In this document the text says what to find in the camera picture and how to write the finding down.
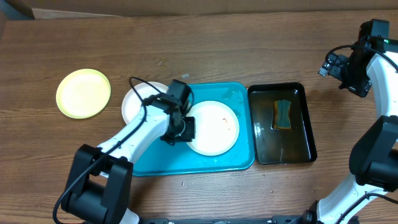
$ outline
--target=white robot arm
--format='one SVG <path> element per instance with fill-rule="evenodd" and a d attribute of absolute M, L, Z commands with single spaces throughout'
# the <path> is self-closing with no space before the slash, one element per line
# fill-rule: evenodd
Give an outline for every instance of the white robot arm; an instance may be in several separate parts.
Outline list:
<path fill-rule="evenodd" d="M 79 148 L 68 190 L 58 200 L 61 208 L 90 223 L 138 224 L 139 217 L 127 208 L 133 164 L 157 138 L 171 145 L 195 138 L 195 118 L 185 116 L 191 93 L 188 85 L 173 80 L 166 94 L 142 100 L 140 113 L 113 138 L 98 147 Z M 90 174 L 107 177 L 106 186 L 91 181 Z M 53 217 L 60 223 L 57 204 Z"/>
<path fill-rule="evenodd" d="M 370 22 L 371 24 L 368 22 L 361 26 L 361 30 L 363 30 L 361 31 L 362 33 L 360 32 L 360 39 L 361 34 L 365 32 L 372 33 L 373 27 L 382 27 L 386 24 L 386 21 L 372 20 Z M 383 39 L 381 36 L 376 37 L 376 40 L 369 36 L 363 39 L 365 39 L 365 42 L 368 41 L 370 46 L 376 49 L 381 48 L 381 50 L 385 49 L 383 45 L 388 44 L 390 41 Z M 391 151 L 394 141 L 398 141 L 396 130 L 396 122 L 398 120 L 396 118 L 398 115 L 397 69 L 380 54 L 374 54 L 369 60 L 366 59 L 366 49 L 361 47 L 359 50 L 360 52 L 352 53 L 348 59 L 344 58 L 343 55 L 339 55 L 338 57 L 336 55 L 331 55 L 330 58 L 335 61 L 326 61 L 326 64 L 324 64 L 323 68 L 320 70 L 320 74 L 324 75 L 323 69 L 327 69 L 329 74 L 330 72 L 332 73 L 330 75 L 341 80 L 343 82 L 342 85 L 344 85 L 344 82 L 349 83 L 351 81 L 346 80 L 349 79 L 348 75 L 357 75 L 357 73 L 352 72 L 353 70 L 355 70 L 355 72 L 360 72 L 361 68 L 363 69 L 364 66 L 366 66 L 366 77 L 362 81 L 362 85 L 354 85 L 354 88 L 351 86 L 344 86 L 344 88 L 348 88 L 354 94 L 364 97 L 370 86 L 372 86 L 377 118 L 379 119 L 357 145 L 355 145 L 350 156 L 351 173 L 348 174 L 345 180 L 337 186 L 329 196 L 321 199 L 317 203 L 317 220 L 324 224 L 347 224 L 358 211 L 376 198 L 374 196 L 367 197 L 367 194 L 376 193 L 385 195 L 388 191 L 394 191 L 396 189 L 397 183 L 394 177 L 391 176 L 391 171 L 394 170 L 394 172 L 396 172 L 397 161 L 389 158 L 388 154 Z M 398 53 L 387 51 L 384 52 L 384 55 L 390 58 L 395 64 L 398 63 Z M 369 63 L 365 65 L 357 64 L 357 66 L 353 65 L 352 68 L 349 68 L 348 64 L 345 65 L 344 63 L 340 63 L 337 65 L 340 68 L 333 68 L 333 64 L 336 64 L 336 61 L 360 63 L 366 62 L 366 60 L 368 60 Z"/>
<path fill-rule="evenodd" d="M 398 64 L 398 53 L 386 52 L 385 55 Z M 398 116 L 398 73 L 382 56 L 375 54 L 366 67 L 373 86 L 377 118 Z"/>

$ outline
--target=water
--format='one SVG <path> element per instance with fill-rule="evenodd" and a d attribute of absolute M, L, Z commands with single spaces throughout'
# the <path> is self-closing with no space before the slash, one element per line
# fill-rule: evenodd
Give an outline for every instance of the water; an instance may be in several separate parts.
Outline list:
<path fill-rule="evenodd" d="M 289 117 L 291 130 L 272 128 L 274 102 L 291 102 Z M 257 159 L 262 164 L 309 162 L 311 154 L 297 90 L 253 92 L 249 95 Z"/>

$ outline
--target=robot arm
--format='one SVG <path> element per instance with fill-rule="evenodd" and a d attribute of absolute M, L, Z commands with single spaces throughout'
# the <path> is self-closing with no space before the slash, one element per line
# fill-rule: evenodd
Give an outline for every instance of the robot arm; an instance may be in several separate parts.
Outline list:
<path fill-rule="evenodd" d="M 389 58 L 398 63 L 398 53 L 386 52 Z M 383 57 L 375 54 L 366 67 L 373 84 L 377 117 L 398 116 L 398 73 Z"/>
<path fill-rule="evenodd" d="M 127 126 L 110 140 L 98 147 L 83 145 L 75 154 L 66 189 L 88 167 L 104 156 L 116 144 L 120 147 L 105 157 L 91 175 L 108 178 L 105 186 L 90 180 L 90 174 L 78 179 L 71 191 L 61 201 L 62 210 L 90 223 L 137 224 L 138 216 L 131 212 L 129 193 L 133 163 L 137 162 L 148 146 L 157 138 L 173 145 L 189 142 L 195 138 L 195 118 L 186 117 L 188 96 L 191 89 L 185 83 L 174 80 L 168 92 L 150 96 L 143 101 L 147 108 L 146 117 L 141 108 Z M 142 122 L 140 128 L 129 138 L 128 134 Z"/>
<path fill-rule="evenodd" d="M 356 45 L 367 46 L 398 63 L 398 44 L 387 40 L 388 22 L 365 22 L 359 32 Z M 354 146 L 350 159 L 350 174 L 317 203 L 317 220 L 324 224 L 348 223 L 348 221 L 376 197 L 369 193 L 385 195 L 398 187 L 398 161 L 392 151 L 398 141 L 398 73 L 390 62 L 379 54 L 353 47 L 349 58 L 330 54 L 320 69 L 320 75 L 339 79 L 340 88 L 365 97 L 371 86 L 378 120 Z"/>

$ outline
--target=blue tray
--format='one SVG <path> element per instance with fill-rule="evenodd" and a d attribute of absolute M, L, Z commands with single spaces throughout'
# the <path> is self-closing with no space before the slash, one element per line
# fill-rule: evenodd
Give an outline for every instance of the blue tray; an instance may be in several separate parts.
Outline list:
<path fill-rule="evenodd" d="M 246 88 L 236 82 L 194 84 L 190 87 L 195 94 L 195 104 L 208 100 L 219 101 L 235 112 L 240 127 L 235 145 L 224 154 L 203 156 L 185 142 L 169 146 L 157 139 L 134 164 L 133 175 L 142 177 L 243 170 L 254 162 L 252 124 Z"/>

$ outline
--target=yellow plate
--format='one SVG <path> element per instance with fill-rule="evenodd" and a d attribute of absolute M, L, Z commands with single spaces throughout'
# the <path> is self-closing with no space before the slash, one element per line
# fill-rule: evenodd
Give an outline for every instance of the yellow plate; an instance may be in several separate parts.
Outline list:
<path fill-rule="evenodd" d="M 89 118 L 101 112 L 111 97 L 111 85 L 104 74 L 81 69 L 66 76 L 58 86 L 56 101 L 71 118 Z"/>

